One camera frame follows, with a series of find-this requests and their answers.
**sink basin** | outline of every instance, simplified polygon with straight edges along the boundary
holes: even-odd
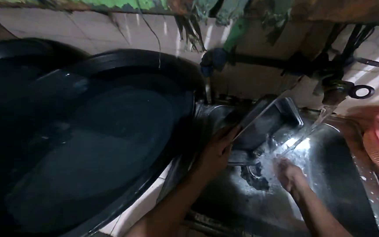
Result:
[[[215,131],[234,123],[241,113],[220,105],[208,106],[201,114],[200,146],[204,146]],[[316,115],[302,116],[308,124]],[[313,191],[353,236],[379,236],[379,170],[363,150],[355,123],[328,118],[291,157],[307,175]],[[261,166],[270,168],[270,164]],[[185,224],[213,236],[310,236],[296,203],[275,177],[267,177],[266,188],[255,188],[252,183],[259,177],[246,171],[247,167],[228,166],[206,186]]]

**forearm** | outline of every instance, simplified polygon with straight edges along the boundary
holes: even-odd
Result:
[[[176,189],[129,230],[126,237],[172,236],[206,184],[202,175],[190,172]]]
[[[351,237],[308,185],[298,185],[290,192],[313,236]]]

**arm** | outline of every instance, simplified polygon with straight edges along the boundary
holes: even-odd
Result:
[[[220,130],[207,144],[199,159],[176,188],[153,210],[131,227],[125,237],[167,237],[176,233],[192,203],[204,186],[226,168],[231,143],[239,128]]]
[[[351,237],[349,232],[327,210],[309,187],[302,170],[288,159],[282,158],[275,164],[277,178],[283,188],[291,194],[313,236]]]

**sink drain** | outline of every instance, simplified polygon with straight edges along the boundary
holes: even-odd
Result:
[[[266,178],[261,176],[261,164],[255,166],[242,166],[241,177],[256,190],[268,191],[270,189]]]

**hand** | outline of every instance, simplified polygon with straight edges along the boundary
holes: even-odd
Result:
[[[287,158],[275,158],[274,171],[282,187],[289,193],[292,193],[296,188],[309,187],[301,168]]]
[[[206,181],[215,178],[227,166],[232,141],[240,131],[240,127],[229,130],[229,127],[220,129],[208,142],[194,165],[194,173]]]

